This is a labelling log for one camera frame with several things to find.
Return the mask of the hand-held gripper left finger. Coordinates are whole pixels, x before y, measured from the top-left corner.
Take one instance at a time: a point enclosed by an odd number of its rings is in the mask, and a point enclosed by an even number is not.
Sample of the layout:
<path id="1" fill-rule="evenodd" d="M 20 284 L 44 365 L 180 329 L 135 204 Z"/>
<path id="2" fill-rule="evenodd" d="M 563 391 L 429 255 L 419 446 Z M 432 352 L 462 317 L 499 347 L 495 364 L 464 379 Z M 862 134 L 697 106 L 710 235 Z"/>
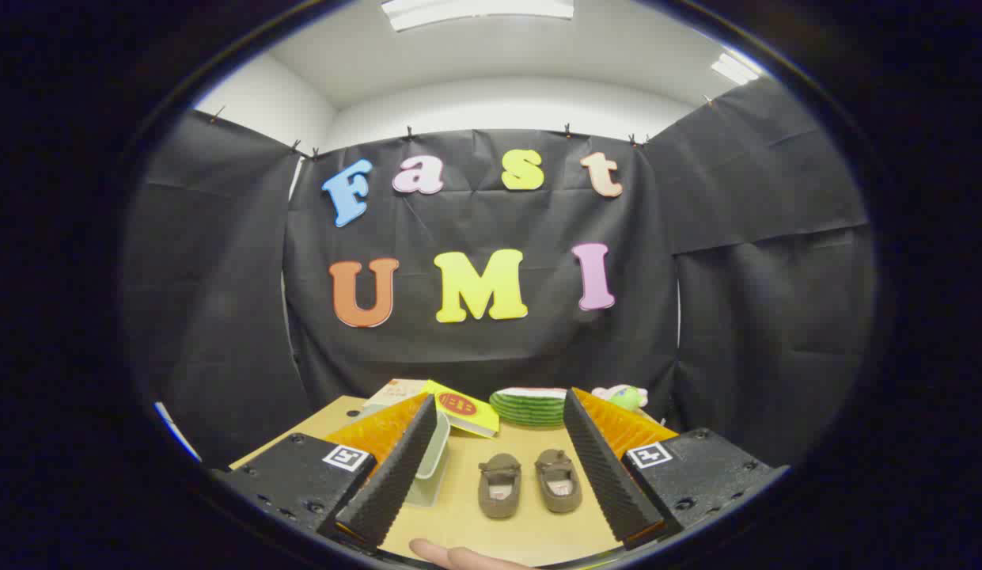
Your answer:
<path id="1" fill-rule="evenodd" d="M 375 551 L 437 422 L 433 394 L 419 393 L 323 438 L 292 432 L 220 480 L 299 533 Z"/>

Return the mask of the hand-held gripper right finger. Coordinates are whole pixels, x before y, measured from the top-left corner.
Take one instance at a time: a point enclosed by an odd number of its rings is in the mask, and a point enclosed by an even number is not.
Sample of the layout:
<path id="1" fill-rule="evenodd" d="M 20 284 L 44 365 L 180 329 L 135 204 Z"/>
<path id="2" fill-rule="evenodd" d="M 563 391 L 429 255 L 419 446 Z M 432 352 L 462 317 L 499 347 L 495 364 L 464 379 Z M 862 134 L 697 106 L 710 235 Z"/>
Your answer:
<path id="1" fill-rule="evenodd" d="M 615 540 L 627 549 L 712 522 L 790 472 L 708 428 L 675 433 L 580 389 L 564 428 Z"/>

